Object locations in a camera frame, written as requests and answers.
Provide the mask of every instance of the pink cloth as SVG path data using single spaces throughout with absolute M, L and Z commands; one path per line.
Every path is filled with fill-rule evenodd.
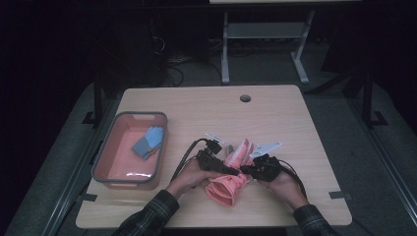
M 242 144 L 231 152 L 223 161 L 229 167 L 239 170 L 239 175 L 223 175 L 210 179 L 206 186 L 206 193 L 209 198 L 225 207 L 233 207 L 236 198 L 246 184 L 252 180 L 250 175 L 245 175 L 240 171 L 241 165 L 252 164 L 252 158 L 249 156 L 254 150 L 254 145 L 245 139 Z

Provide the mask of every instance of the background desk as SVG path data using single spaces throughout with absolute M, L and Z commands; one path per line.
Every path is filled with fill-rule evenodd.
M 242 94 L 252 100 L 240 101 Z M 77 225 L 82 228 L 118 227 L 132 213 L 165 188 L 181 157 L 194 140 L 206 132 L 237 147 L 244 138 L 254 144 L 283 142 L 270 154 L 289 162 L 316 205 L 332 225 L 347 225 L 351 215 L 344 199 L 331 199 L 340 191 L 307 106 L 295 86 L 134 88 L 124 93 L 118 112 L 162 111 L 168 117 L 168 139 L 162 158 L 159 186 L 153 191 L 110 190 L 91 180 Z M 190 154 L 204 145 L 196 146 Z M 218 157 L 223 158 L 221 151 Z M 167 227 L 288 226 L 296 224 L 288 206 L 257 182 L 245 187 L 235 207 L 210 200 L 204 188 L 180 199 L 180 209 Z

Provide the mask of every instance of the plaid sleeve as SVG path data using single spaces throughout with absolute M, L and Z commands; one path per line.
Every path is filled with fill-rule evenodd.
M 158 235 L 178 208 L 177 200 L 161 190 L 144 209 L 123 221 L 113 235 Z
M 297 208 L 293 216 L 304 236 L 339 235 L 331 228 L 314 205 L 305 205 Z

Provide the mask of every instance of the person's right hand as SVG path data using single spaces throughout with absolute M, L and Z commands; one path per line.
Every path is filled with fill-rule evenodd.
M 277 197 L 288 203 L 293 210 L 309 204 L 301 193 L 298 184 L 285 172 L 281 171 L 271 182 L 258 180 L 258 183 L 267 187 L 267 189 L 271 189 Z

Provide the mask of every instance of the hand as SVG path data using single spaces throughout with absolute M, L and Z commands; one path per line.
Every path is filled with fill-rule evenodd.
M 199 185 L 203 180 L 219 176 L 221 176 L 220 173 L 200 169 L 199 162 L 192 158 L 165 190 L 178 200 L 183 194 L 194 186 Z
M 276 196 L 288 203 L 293 210 L 309 204 L 298 184 L 285 172 L 281 171 L 271 182 L 258 180 L 258 183 L 273 190 Z

